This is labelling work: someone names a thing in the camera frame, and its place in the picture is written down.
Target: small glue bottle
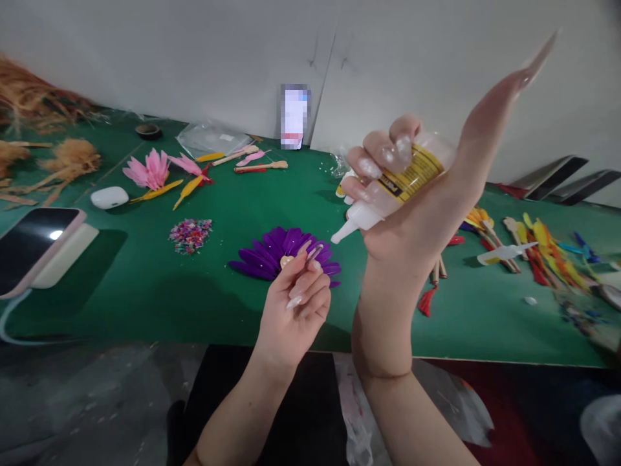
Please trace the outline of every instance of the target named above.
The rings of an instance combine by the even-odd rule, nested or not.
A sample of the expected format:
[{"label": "small glue bottle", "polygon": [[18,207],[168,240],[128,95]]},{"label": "small glue bottle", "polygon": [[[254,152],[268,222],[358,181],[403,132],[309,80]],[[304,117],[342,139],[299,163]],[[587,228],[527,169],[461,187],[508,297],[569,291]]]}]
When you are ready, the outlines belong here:
[{"label": "small glue bottle", "polygon": [[347,211],[347,222],[332,235],[332,242],[338,244],[359,228],[368,230],[396,212],[425,184],[449,168],[456,154],[455,146],[438,134],[419,132],[412,142],[412,162],[409,167],[398,174],[384,170],[379,179],[369,184],[366,191],[374,199],[373,204],[354,202]]},{"label": "small glue bottle", "polygon": [[515,246],[499,246],[497,249],[493,249],[490,252],[486,252],[484,254],[479,254],[477,259],[483,265],[491,265],[498,263],[503,260],[513,259],[514,257],[518,257],[523,251],[526,251],[528,248],[538,245],[539,242],[535,241],[533,243],[527,243],[525,245]]}]

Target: pink feather flower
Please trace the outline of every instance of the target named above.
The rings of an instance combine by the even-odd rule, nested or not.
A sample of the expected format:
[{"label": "pink feather flower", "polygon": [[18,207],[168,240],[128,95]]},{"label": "pink feather flower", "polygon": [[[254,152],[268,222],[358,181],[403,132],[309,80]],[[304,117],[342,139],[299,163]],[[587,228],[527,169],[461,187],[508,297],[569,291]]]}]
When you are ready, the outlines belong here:
[{"label": "pink feather flower", "polygon": [[202,176],[205,181],[211,181],[211,179],[207,178],[205,175],[202,174],[201,167],[199,167],[195,161],[191,160],[189,157],[185,156],[185,154],[181,152],[179,154],[181,155],[181,158],[169,157],[170,161],[173,164],[181,167],[183,170],[194,176]]},{"label": "pink feather flower", "polygon": [[145,165],[132,157],[127,163],[129,167],[125,167],[123,173],[141,188],[149,188],[153,191],[163,188],[170,166],[166,152],[162,151],[160,156],[157,150],[152,149],[151,153],[144,158],[144,162]]}]

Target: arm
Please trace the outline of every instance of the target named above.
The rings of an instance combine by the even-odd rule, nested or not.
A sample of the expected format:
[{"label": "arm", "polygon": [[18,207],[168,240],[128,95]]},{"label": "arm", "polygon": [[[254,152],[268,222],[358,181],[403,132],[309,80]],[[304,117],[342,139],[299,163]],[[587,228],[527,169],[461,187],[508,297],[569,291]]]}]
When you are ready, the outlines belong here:
[{"label": "arm", "polygon": [[[468,117],[453,166],[363,232],[369,258],[352,329],[353,359],[395,465],[477,464],[412,374],[411,324],[433,264],[480,198],[511,107],[538,67],[500,81]],[[419,128],[416,118],[404,116],[388,135],[370,133],[363,148],[348,154],[350,165],[366,177],[378,166],[402,171],[395,165],[410,163]],[[342,187],[354,199],[365,197],[355,177]]]},{"label": "arm", "polygon": [[270,286],[248,366],[207,422],[186,466],[251,465],[261,454],[296,368],[330,308],[330,278],[317,261],[304,271],[309,244]]}]

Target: phone screen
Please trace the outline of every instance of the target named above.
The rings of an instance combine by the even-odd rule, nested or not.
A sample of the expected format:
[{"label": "phone screen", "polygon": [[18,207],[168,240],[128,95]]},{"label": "phone screen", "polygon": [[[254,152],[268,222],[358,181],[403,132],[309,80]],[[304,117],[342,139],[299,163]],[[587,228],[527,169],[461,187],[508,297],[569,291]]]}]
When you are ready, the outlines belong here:
[{"label": "phone screen", "polygon": [[34,209],[0,238],[0,296],[18,285],[79,212],[78,209]]},{"label": "phone screen", "polygon": [[311,90],[303,84],[283,84],[280,106],[280,147],[300,149],[311,113]]}]

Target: hand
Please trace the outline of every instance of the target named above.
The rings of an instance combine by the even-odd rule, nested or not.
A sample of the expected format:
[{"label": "hand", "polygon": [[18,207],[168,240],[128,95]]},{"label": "hand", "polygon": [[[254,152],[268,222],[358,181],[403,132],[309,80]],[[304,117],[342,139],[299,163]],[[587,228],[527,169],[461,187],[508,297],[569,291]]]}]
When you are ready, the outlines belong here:
[{"label": "hand", "polygon": [[[385,221],[362,232],[370,259],[389,262],[387,271],[394,275],[420,274],[421,267],[425,274],[431,269],[483,193],[511,107],[541,64],[539,61],[537,67],[516,71],[500,81],[466,120],[452,167]],[[383,168],[400,173],[409,166],[411,141],[420,129],[419,119],[405,115],[394,121],[388,134],[368,134],[363,147],[353,148],[347,156],[363,182],[348,177],[343,180],[343,191],[354,199],[372,203],[365,186],[379,178]]]},{"label": "hand", "polygon": [[308,241],[300,248],[272,282],[265,298],[255,352],[278,368],[295,370],[330,309],[330,277],[317,261],[304,271],[310,244]]}]

